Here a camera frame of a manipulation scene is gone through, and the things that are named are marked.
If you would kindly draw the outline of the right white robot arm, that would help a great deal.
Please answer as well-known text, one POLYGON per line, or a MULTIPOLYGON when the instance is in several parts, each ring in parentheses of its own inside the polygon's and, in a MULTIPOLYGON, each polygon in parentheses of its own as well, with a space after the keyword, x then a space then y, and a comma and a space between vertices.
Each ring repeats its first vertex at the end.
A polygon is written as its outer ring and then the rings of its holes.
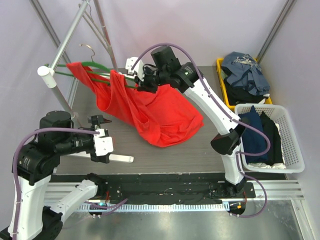
POLYGON ((181 64, 173 47, 173 44, 157 44, 148 48, 153 64, 142 63, 140 57, 127 59, 127 72, 134 76, 139 91, 155 93, 159 86, 169 85, 200 107, 218 131, 210 145, 222 158, 224 189, 230 197, 236 198, 243 193, 246 183, 236 159, 246 128, 242 125, 243 121, 212 90, 194 61, 181 64))

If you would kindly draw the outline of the red tank top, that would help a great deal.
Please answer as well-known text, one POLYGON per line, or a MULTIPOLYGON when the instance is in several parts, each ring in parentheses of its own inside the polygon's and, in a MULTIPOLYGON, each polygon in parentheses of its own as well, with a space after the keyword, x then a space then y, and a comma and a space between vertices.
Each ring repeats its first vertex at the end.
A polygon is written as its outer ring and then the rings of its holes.
POLYGON ((156 93, 143 92, 129 87, 125 76, 115 70, 106 78, 80 62, 66 66, 95 94, 101 111, 133 126, 151 145, 181 144, 204 126, 202 114, 169 85, 159 87, 156 93))

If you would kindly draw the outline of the yellow plastic tray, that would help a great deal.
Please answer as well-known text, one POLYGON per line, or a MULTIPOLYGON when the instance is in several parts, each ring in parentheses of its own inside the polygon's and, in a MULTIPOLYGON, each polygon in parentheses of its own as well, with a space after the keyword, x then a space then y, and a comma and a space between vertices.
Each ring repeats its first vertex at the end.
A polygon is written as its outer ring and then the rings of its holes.
POLYGON ((224 60, 224 58, 217 58, 216 59, 216 72, 217 72, 217 76, 218 76, 220 89, 222 92, 223 102, 226 104, 226 106, 230 110, 235 111, 236 105, 239 105, 239 104, 267 104, 267 105, 271 105, 273 103, 271 97, 268 94, 265 96, 262 96, 262 97, 249 97, 249 95, 246 94, 244 96, 244 100, 235 99, 233 95, 229 94, 228 90, 230 89, 230 87, 229 86, 226 87, 226 84, 224 81, 224 79, 227 77, 227 75, 225 75, 225 73, 222 70, 223 60, 224 60))

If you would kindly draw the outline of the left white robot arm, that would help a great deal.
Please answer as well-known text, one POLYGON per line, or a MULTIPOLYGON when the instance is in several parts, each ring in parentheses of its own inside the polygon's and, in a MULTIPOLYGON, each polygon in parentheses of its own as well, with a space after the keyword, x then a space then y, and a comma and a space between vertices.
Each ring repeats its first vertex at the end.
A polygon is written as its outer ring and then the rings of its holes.
POLYGON ((46 188, 62 156, 85 152, 96 163, 109 163, 113 140, 102 124, 102 115, 89 119, 90 127, 75 128, 70 113, 51 111, 42 117, 39 128, 19 144, 12 160, 15 185, 11 223, 3 229, 3 240, 53 240, 66 219, 86 200, 102 199, 106 180, 89 173, 68 196, 55 206, 44 204, 46 188))

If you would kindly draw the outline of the green clothes hanger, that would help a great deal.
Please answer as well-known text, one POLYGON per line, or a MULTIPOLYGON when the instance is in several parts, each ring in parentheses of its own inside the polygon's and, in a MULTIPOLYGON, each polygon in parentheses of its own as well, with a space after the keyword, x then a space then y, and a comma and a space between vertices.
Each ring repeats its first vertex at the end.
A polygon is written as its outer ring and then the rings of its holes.
MULTIPOLYGON (((103 78, 103 79, 99 79, 99 78, 90 76, 89 77, 90 80, 93 81, 93 82, 96 82, 96 83, 101 83, 101 84, 105 84, 107 86, 110 86, 111 85, 111 83, 110 83, 111 73, 110 72, 113 69, 109 69, 106 66, 94 61, 94 56, 95 56, 96 53, 95 53, 94 49, 90 45, 85 44, 85 43, 81 43, 81 44, 79 44, 79 47, 88 48, 92 52, 92 54, 90 56, 91 61, 83 61, 83 62, 81 62, 81 64, 84 67, 88 67, 88 68, 91 69, 91 70, 85 70, 86 73, 94 75, 94 76, 100 76, 100 78, 103 78)), ((67 64, 58 64, 57 67, 58 68, 67 68, 67 64)), ((58 74, 58 75, 62 75, 62 76, 76 78, 72 73, 66 73, 66 72, 62 72, 62 71, 56 71, 55 73, 58 74)), ((123 74, 123 73, 120 73, 120 72, 118 72, 118 74, 124 76, 125 84, 126 84, 125 87, 126 88, 137 89, 136 86, 127 84, 127 81, 132 82, 132 83, 134 82, 134 77, 133 76, 129 76, 127 74, 123 74)))

